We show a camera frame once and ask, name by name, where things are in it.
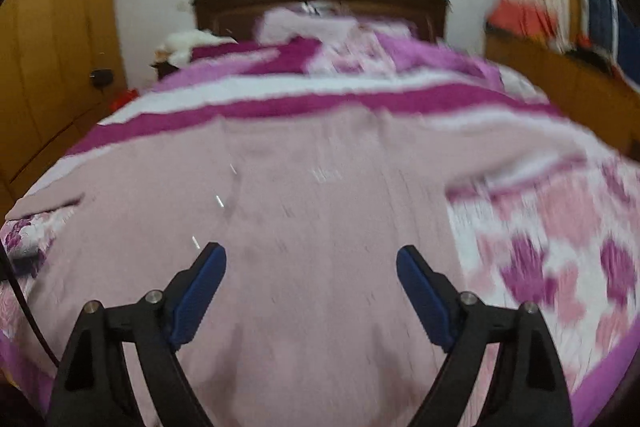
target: wardrobe door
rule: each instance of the wardrobe door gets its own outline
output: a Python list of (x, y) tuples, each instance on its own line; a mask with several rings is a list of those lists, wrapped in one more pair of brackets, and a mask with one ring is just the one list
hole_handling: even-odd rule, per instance
[(5, 180), (11, 180), (42, 145), (22, 81), (15, 1), (5, 0), (0, 6), (0, 174)]
[(27, 193), (40, 177), (47, 172), (65, 152), (73, 147), (80, 139), (80, 134), (76, 126), (70, 125), (63, 132), (58, 134), (51, 142), (44, 146), (36, 156), (27, 165), (24, 166), (20, 173), (9, 184), (9, 188), (15, 198), (21, 198)]
[(113, 0), (87, 0), (87, 15), (94, 68), (113, 71), (113, 84), (104, 89), (106, 100), (111, 102), (127, 89)]
[(92, 86), (92, 46), (89, 38), (87, 0), (53, 0), (51, 13), (56, 53), (72, 119), (102, 101), (100, 90)]
[(43, 142), (73, 122), (54, 38), (53, 0), (16, 0), (20, 69), (31, 116)]

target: red object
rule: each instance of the red object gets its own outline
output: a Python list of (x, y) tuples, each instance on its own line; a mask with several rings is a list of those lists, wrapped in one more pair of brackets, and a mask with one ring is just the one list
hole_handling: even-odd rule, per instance
[(489, 24), (514, 35), (546, 43), (556, 36), (558, 17), (545, 7), (517, 0), (500, 0)]
[(126, 90), (119, 97), (117, 97), (113, 102), (110, 103), (109, 110), (111, 111), (111, 114), (115, 113), (117, 110), (124, 107), (125, 105), (127, 105), (127, 103), (131, 102), (132, 100), (135, 100), (139, 96), (140, 96), (140, 93), (138, 92), (137, 89)]
[(576, 44), (578, 44), (578, 46), (580, 46), (581, 48), (585, 48), (587, 50), (593, 48), (591, 39), (587, 35), (579, 35)]

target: white stuffed toy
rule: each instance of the white stuffed toy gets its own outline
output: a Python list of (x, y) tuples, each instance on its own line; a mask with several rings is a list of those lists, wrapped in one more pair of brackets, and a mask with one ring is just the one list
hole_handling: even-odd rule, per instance
[(236, 43), (231, 37), (212, 35), (208, 30), (188, 30), (172, 33), (156, 48), (156, 62), (167, 61), (176, 68), (184, 68), (189, 65), (193, 48), (198, 46), (219, 46), (229, 42)]

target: wooden wardrobe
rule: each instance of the wooden wardrobe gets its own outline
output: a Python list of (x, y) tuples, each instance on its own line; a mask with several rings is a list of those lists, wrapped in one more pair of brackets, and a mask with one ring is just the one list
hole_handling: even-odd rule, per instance
[[(2, 215), (108, 113), (126, 80), (113, 0), (5, 0), (0, 6)], [(93, 70), (113, 71), (104, 90)]]
[(503, 32), (488, 31), (485, 56), (524, 74), (572, 120), (636, 160), (640, 94), (580, 60)]

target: wooden headboard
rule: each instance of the wooden headboard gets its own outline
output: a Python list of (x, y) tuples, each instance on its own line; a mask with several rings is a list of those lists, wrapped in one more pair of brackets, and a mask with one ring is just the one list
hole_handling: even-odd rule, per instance
[(192, 0), (198, 29), (250, 40), (256, 20), (275, 6), (332, 3), (358, 16), (390, 17), (415, 23), (418, 36), (433, 42), (444, 36), (448, 0)]

